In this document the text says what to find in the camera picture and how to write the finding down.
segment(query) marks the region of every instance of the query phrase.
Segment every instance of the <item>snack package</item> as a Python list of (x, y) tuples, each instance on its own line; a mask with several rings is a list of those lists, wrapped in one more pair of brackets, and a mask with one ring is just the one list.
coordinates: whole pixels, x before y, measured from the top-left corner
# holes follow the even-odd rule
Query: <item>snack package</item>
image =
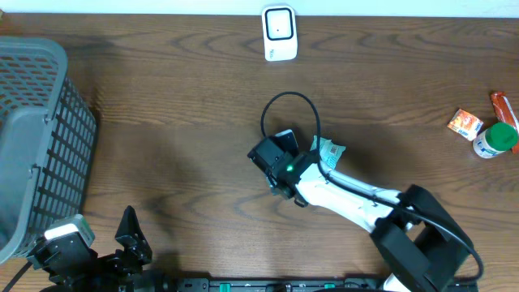
[[(494, 106), (495, 115), (500, 122), (506, 122), (508, 125), (514, 127), (519, 134), (519, 122), (515, 114), (513, 114), (512, 106), (508, 102), (504, 92), (493, 92), (490, 95), (492, 105)], [(519, 153), (519, 144), (512, 147), (512, 153)]]
[(478, 131), (482, 125), (483, 122), (479, 118), (463, 109), (459, 109), (447, 127), (464, 136), (468, 141), (472, 141), (478, 136)]
[[(319, 153), (321, 155), (321, 160), (326, 163), (326, 165), (330, 166), (333, 170), (337, 166), (337, 162), (339, 158), (341, 158), (342, 153), (346, 150), (346, 147), (335, 145), (331, 140), (325, 139), (321, 137), (320, 140), (320, 150)], [(311, 144), (310, 150), (314, 150), (317, 147), (317, 136), (314, 135), (314, 142)]]

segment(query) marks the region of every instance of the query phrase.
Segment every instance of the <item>white device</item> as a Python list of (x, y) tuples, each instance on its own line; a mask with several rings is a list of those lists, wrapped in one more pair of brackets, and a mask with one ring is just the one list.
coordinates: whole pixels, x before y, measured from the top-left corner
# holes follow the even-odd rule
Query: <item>white device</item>
[(267, 61), (291, 60), (298, 55), (295, 11), (290, 6), (270, 6), (261, 13)]
[(44, 236), (45, 239), (52, 240), (68, 234), (73, 234), (74, 232), (79, 234), (87, 247), (92, 245), (94, 238), (96, 237), (81, 214), (75, 214), (72, 217), (66, 217), (55, 221), (49, 226), (46, 232), (44, 232)]

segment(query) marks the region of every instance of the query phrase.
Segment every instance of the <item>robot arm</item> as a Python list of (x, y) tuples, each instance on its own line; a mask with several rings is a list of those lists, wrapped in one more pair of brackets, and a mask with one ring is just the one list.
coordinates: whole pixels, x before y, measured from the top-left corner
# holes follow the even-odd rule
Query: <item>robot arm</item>
[[(400, 202), (397, 198), (398, 194), (400, 194), (399, 191), (373, 187), (331, 170), (324, 163), (321, 163), (321, 165), (330, 177), (349, 188), (361, 191), (366, 195), (376, 195), (395, 204)], [(310, 165), (301, 174), (301, 180), (295, 187), (301, 197), (309, 204), (330, 209), (361, 226), (369, 233), (375, 229), (375, 223), (379, 218), (387, 217), (392, 211), (390, 207), (374, 204), (371, 200), (344, 191), (335, 184), (330, 183), (320, 173), (316, 163)]]
[[(308, 204), (328, 208), (370, 233), (393, 275), (384, 283), (385, 290), (441, 291), (452, 280), (469, 252), (444, 230), (426, 223), (413, 241), (406, 231), (421, 221), (396, 209), (376, 204), (376, 197), (439, 218), (472, 247), (460, 226), (425, 189), (412, 186), (406, 192), (385, 190), (331, 170), (317, 163), (319, 157), (299, 152), (292, 131), (283, 131), (262, 140), (248, 157), (264, 172), (274, 195), (294, 199), (300, 207)], [(367, 195), (362, 198), (354, 192)]]

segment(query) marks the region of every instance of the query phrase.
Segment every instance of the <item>cable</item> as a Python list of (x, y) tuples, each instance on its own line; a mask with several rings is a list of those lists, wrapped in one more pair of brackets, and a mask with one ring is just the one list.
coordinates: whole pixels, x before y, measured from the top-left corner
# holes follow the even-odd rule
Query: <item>cable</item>
[(32, 263), (28, 261), (17, 273), (16, 275), (7, 283), (6, 287), (2, 290), (2, 292), (9, 292), (16, 284), (16, 282), (27, 272), (29, 268), (31, 268)]
[[(311, 107), (311, 109), (314, 111), (314, 115), (315, 115), (315, 125), (317, 127), (317, 133), (316, 133), (316, 136), (317, 136), (317, 142), (316, 142), (316, 149), (317, 149), (317, 157), (319, 158), (319, 162), (321, 161), (321, 157), (320, 157), (320, 140), (321, 140), (321, 122), (320, 122), (320, 119), (319, 119), (319, 113), (317, 112), (317, 109), (315, 107), (315, 105), (311, 102), (311, 100), (308, 98), (308, 97), (305, 97), (303, 94), (299, 93), (299, 92), (282, 92), (278, 95), (276, 95), (275, 97), (273, 97), (269, 102), (268, 104), (265, 106), (264, 110), (263, 110), (263, 113), (261, 114), (261, 122), (260, 122), (260, 125), (261, 125), (261, 133), (263, 134), (264, 137), (267, 137), (267, 135), (265, 134), (265, 128), (264, 128), (264, 118), (265, 118), (265, 114), (267, 113), (267, 110), (268, 108), (270, 107), (270, 105), (278, 98), (280, 97), (283, 97), (285, 95), (295, 95), (295, 96), (298, 96), (298, 97), (301, 97), (302, 99), (304, 99)], [(423, 214), (421, 212), (418, 212), (416, 210), (413, 210), (413, 209), (408, 209), (408, 208), (405, 208), (405, 207), (402, 207), (402, 206), (399, 206), (397, 204), (394, 204), (393, 202), (390, 202), (390, 201), (387, 201), (387, 200), (383, 200), (379, 197), (377, 197), (376, 195), (366, 195), (360, 191), (357, 191), (355, 189), (351, 189), (349, 187), (346, 187), (344, 185), (342, 185), (341, 183), (335, 181), (332, 177), (330, 177), (329, 174), (327, 174), (324, 170), (323, 170), (323, 166), (320, 164), (320, 163), (317, 163), (317, 166), (319, 168), (319, 172), (331, 183), (333, 183), (334, 185), (338, 186), (339, 188), (343, 189), (344, 191), (348, 191), (354, 195), (358, 195), (364, 199), (367, 199), (367, 200), (372, 200), (373, 202), (377, 203), (377, 204), (382, 204), (384, 206), (387, 206), (387, 207), (390, 207), (390, 208), (393, 208), (399, 212), (402, 212), (402, 213), (406, 213), (410, 216), (413, 216), (421, 221), (424, 221), (424, 222), (427, 222), (431, 225), (433, 225), (434, 227), (442, 230), (443, 232), (445, 232), (446, 234), (450, 235), (451, 237), (454, 238), (454, 240), (456, 240), (457, 242), (459, 242), (473, 257), (474, 259), (476, 260), (476, 263), (478, 264), (478, 273), (475, 275), (475, 276), (472, 276), (472, 277), (462, 277), (462, 278), (454, 278), (454, 281), (457, 283), (457, 284), (461, 284), (461, 283), (473, 283), (473, 282), (476, 282), (477, 280), (479, 280), (482, 276), (483, 276), (483, 272), (484, 272), (484, 266), (483, 266), (483, 260), (481, 259), (481, 257), (479, 256), (479, 254), (475, 251), (475, 249), (473, 249), (465, 240), (463, 240), (462, 238), (460, 238), (455, 232), (451, 231), (448, 227), (445, 227), (445, 226), (449, 226), (449, 224), (447, 222), (444, 222), (443, 219), (441, 218), (432, 218), (431, 219), (431, 215), (426, 215), (426, 214)]]

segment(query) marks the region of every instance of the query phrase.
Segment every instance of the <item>green connector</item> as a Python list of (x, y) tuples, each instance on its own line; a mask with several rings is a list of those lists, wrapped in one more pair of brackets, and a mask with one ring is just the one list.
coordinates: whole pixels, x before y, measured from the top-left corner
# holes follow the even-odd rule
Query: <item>green connector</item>
[(220, 284), (220, 292), (230, 292), (230, 284)]

